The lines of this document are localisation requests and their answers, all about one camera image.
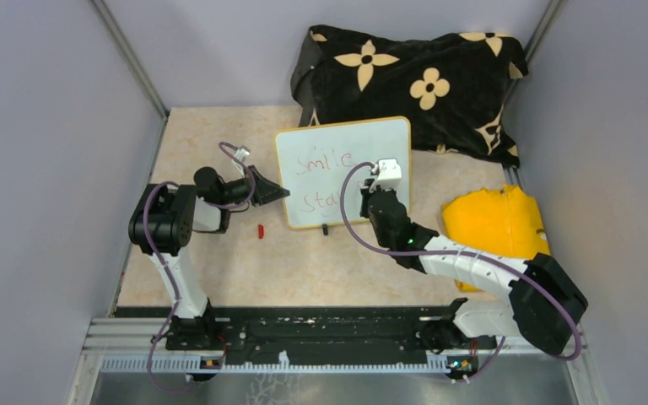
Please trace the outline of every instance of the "black blanket with flowers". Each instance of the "black blanket with flowers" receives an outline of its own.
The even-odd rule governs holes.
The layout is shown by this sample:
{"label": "black blanket with flowers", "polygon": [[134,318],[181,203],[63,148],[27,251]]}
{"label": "black blanket with flowers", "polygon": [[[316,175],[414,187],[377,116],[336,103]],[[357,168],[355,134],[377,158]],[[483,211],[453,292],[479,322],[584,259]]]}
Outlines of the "black blanket with flowers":
{"label": "black blanket with flowers", "polygon": [[508,84],[525,75],[520,42],[501,34],[395,41],[315,25],[291,88],[300,126],[405,116],[414,149],[518,166],[500,116]]}

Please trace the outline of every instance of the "beige tabletop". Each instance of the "beige tabletop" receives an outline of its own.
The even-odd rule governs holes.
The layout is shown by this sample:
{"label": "beige tabletop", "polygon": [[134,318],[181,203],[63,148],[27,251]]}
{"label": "beige tabletop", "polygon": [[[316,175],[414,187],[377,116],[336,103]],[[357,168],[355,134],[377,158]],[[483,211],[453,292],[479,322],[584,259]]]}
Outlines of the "beige tabletop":
{"label": "beige tabletop", "polygon": [[[296,127],[298,106],[175,108],[165,130],[152,182],[192,184],[192,175],[212,166],[226,180],[239,175],[217,148],[219,141],[245,145],[255,165],[279,183],[274,133]],[[500,165],[460,154],[413,151],[411,217],[443,231],[441,206],[481,188],[501,188]],[[264,225],[265,236],[257,237]],[[375,245],[369,224],[354,229]],[[445,305],[464,294],[449,278],[399,267],[393,259],[366,250],[343,226],[292,230],[284,206],[272,202],[233,213],[224,235],[194,234],[190,252],[199,282],[217,306]],[[170,305],[163,280],[151,261],[133,247],[118,297],[119,306]]]}

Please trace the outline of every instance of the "red handwriting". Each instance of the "red handwriting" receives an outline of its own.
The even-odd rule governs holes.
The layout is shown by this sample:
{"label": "red handwriting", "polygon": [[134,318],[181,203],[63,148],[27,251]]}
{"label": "red handwriting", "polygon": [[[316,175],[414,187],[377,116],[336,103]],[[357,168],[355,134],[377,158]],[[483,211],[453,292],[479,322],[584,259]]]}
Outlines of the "red handwriting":
{"label": "red handwriting", "polygon": [[339,192],[337,192],[336,195],[334,195],[334,193],[322,195],[319,192],[316,192],[314,195],[306,194],[304,195],[304,204],[306,204],[308,208],[300,208],[300,211],[303,213],[313,213],[317,207],[327,208],[339,205],[340,200],[341,194]]}
{"label": "red handwriting", "polygon": [[326,152],[324,149],[321,150],[321,159],[309,160],[308,162],[302,162],[301,157],[297,157],[297,162],[302,166],[303,170],[300,173],[297,173],[297,176],[301,176],[306,173],[311,173],[315,169],[319,170],[331,170],[332,165],[329,164],[329,158],[332,158],[334,167],[353,167],[356,165],[352,161],[351,154],[346,153],[342,155],[337,155],[337,151],[332,148],[331,154],[329,151]]}

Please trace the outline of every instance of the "yellow fabric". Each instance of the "yellow fabric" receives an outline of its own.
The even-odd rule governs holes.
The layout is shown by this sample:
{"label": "yellow fabric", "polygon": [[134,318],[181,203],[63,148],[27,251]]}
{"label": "yellow fabric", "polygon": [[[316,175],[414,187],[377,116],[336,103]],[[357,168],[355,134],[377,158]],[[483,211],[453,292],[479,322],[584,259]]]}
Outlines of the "yellow fabric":
{"label": "yellow fabric", "polygon": [[[532,259],[550,254],[535,198],[518,186],[480,190],[443,206],[443,224],[450,239],[495,255]],[[461,291],[478,291],[457,282]]]}

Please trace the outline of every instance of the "white wall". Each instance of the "white wall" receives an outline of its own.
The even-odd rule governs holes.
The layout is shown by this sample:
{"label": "white wall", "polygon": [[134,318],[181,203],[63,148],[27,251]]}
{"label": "white wall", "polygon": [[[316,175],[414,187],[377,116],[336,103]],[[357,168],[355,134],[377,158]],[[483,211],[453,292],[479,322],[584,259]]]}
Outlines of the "white wall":
{"label": "white wall", "polygon": [[648,403],[648,2],[568,3],[508,121],[615,405]]}
{"label": "white wall", "polygon": [[165,104],[289,105],[306,29],[394,40],[507,32],[525,44],[548,0],[108,0]]}
{"label": "white wall", "polygon": [[0,404],[65,401],[158,127],[88,2],[0,2]]}

